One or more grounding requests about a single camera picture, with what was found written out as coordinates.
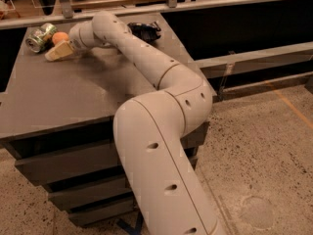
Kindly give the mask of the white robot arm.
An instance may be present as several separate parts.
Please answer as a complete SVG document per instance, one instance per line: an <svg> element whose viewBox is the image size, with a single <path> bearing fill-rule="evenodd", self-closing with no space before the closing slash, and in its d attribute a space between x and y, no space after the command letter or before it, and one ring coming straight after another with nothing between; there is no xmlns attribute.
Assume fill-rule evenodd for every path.
<svg viewBox="0 0 313 235"><path fill-rule="evenodd" d="M154 87L123 103L113 119L122 166L151 235L226 235L181 144L211 111L201 75L132 34L102 11L75 25L46 55L55 61L111 45Z"/></svg>

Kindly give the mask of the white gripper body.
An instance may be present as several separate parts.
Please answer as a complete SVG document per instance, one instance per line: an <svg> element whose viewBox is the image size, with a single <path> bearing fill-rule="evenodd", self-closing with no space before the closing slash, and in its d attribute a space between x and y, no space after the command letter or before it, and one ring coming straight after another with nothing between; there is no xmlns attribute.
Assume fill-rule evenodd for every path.
<svg viewBox="0 0 313 235"><path fill-rule="evenodd" d="M75 51L85 51L88 47L83 43L80 37L80 24L72 27L68 33L69 43Z"/></svg>

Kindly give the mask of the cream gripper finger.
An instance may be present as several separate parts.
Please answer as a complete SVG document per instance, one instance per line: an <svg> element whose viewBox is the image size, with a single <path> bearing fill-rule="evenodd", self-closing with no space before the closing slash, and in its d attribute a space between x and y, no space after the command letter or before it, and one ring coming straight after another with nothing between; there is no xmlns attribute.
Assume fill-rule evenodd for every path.
<svg viewBox="0 0 313 235"><path fill-rule="evenodd" d="M61 58L70 56L74 53L73 48L71 47L68 41L62 40L58 42L53 48L51 48L46 54L45 58L48 61L57 61Z"/></svg>

